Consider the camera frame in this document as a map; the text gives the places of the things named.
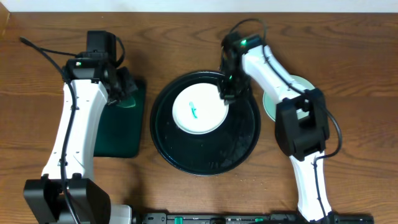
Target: wooden table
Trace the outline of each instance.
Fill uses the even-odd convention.
[[[325,161],[333,209],[371,213],[378,224],[398,222],[398,15],[283,13],[12,13],[0,41],[0,222],[35,222],[22,189],[26,179],[40,177],[62,110],[60,75],[18,37],[77,53],[85,50],[90,29],[120,36],[127,50],[124,65],[148,83],[139,155],[95,159],[95,181],[113,203],[127,203],[140,212],[295,210],[292,165],[278,148],[274,123],[264,110],[252,154],[218,176],[197,177],[173,168],[150,136],[150,110],[163,87],[193,70],[216,70],[221,39],[247,17],[267,21],[276,57],[290,73],[323,90],[340,123],[343,149]],[[248,24],[242,31],[259,29]],[[67,60],[52,56],[60,65]],[[252,85],[262,108],[262,91]],[[332,128],[327,146],[327,152],[336,146]]]

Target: round black plate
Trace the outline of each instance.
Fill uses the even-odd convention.
[[[188,134],[174,122],[173,103],[186,87],[197,83],[217,84],[218,72],[193,72],[167,85],[155,100],[150,114],[152,140],[164,159],[174,167],[196,175],[215,175],[237,167],[252,152],[260,134],[256,101],[238,100],[229,105],[227,117],[214,131]]]

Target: green indicator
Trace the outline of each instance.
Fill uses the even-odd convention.
[[[174,224],[182,224],[182,217],[175,217]]]

